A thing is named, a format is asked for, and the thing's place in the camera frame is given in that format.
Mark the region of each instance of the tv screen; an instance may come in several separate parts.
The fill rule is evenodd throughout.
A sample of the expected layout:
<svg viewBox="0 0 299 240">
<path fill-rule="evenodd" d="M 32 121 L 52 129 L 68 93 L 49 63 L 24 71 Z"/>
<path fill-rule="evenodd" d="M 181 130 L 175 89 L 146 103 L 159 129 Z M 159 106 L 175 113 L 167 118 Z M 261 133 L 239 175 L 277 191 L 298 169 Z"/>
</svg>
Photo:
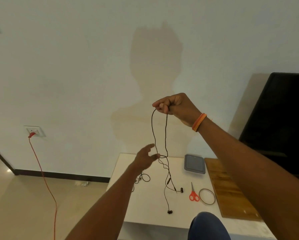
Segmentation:
<svg viewBox="0 0 299 240">
<path fill-rule="evenodd" d="M 240 141 L 299 175 L 299 73 L 272 73 Z"/>
</svg>

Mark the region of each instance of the wooden board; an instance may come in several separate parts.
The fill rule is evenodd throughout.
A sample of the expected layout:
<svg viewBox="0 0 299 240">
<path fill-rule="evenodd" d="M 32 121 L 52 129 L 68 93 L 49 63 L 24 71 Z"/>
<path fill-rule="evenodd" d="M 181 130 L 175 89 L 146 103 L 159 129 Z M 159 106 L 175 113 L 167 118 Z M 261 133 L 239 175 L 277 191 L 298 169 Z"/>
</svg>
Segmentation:
<svg viewBox="0 0 299 240">
<path fill-rule="evenodd" d="M 261 221 L 259 213 L 226 173 L 218 159 L 205 158 L 222 217 Z"/>
</svg>

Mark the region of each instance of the scissor handle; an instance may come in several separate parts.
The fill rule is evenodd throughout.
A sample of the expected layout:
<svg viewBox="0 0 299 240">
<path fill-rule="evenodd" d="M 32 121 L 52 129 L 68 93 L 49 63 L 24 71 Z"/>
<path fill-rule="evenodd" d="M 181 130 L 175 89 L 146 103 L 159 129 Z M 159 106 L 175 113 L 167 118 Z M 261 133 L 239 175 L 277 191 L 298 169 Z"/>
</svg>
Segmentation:
<svg viewBox="0 0 299 240">
<path fill-rule="evenodd" d="M 199 196 L 194 191 L 192 191 L 192 193 L 189 195 L 189 199 L 190 199 L 190 201 L 198 202 L 199 201 Z"/>
</svg>

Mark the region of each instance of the wall socket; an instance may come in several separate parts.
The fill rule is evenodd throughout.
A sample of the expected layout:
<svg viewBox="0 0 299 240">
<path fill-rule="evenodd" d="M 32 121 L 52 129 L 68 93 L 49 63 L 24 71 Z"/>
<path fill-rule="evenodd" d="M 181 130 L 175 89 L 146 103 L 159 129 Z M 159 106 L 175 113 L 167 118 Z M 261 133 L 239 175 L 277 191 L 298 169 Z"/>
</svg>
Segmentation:
<svg viewBox="0 0 299 240">
<path fill-rule="evenodd" d="M 26 131 L 27 131 L 28 134 L 30 134 L 32 132 L 35 132 L 34 136 L 45 137 L 45 134 L 44 134 L 42 128 L 40 128 L 39 126 L 28 126 L 28 125 L 24 125 L 24 128 L 26 129 Z"/>
</svg>

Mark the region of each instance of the red power cord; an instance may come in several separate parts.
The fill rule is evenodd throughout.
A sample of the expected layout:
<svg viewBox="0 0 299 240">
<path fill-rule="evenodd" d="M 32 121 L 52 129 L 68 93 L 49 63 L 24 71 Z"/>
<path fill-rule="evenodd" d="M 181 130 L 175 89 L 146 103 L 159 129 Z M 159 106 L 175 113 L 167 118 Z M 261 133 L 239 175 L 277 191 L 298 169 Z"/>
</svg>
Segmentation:
<svg viewBox="0 0 299 240">
<path fill-rule="evenodd" d="M 34 152 L 34 155 L 35 155 L 36 160 L 37 160 L 37 162 L 38 162 L 39 168 L 41 169 L 42 177 L 43 177 L 43 179 L 44 179 L 44 182 L 45 182 L 45 184 L 46 184 L 46 187 L 47 187 L 48 191 L 51 193 L 51 190 L 49 189 L 48 184 L 47 184 L 47 182 L 46 182 L 46 179 L 45 179 L 45 177 L 44 177 L 44 172 L 43 172 L 43 170 L 42 170 L 41 164 L 39 163 L 39 160 L 38 160 L 38 158 L 37 158 L 37 156 L 36 156 L 35 150 L 34 150 L 34 148 L 33 148 L 33 146 L 32 146 L 32 143 L 30 142 L 31 137 L 32 137 L 33 135 L 35 135 L 35 134 L 36 134 L 35 132 L 31 132 L 31 133 L 29 134 L 29 136 L 28 136 L 28 141 L 29 141 L 29 144 L 30 144 L 30 146 L 31 146 L 31 148 L 32 148 L 32 150 L 33 150 L 33 152 Z M 51 193 L 51 196 L 53 197 L 53 199 L 54 199 L 54 201 L 55 201 L 55 217 L 54 217 L 54 240 L 55 240 L 57 202 L 56 202 L 56 199 L 55 199 L 55 197 L 54 197 L 54 195 L 53 195 L 52 193 Z"/>
</svg>

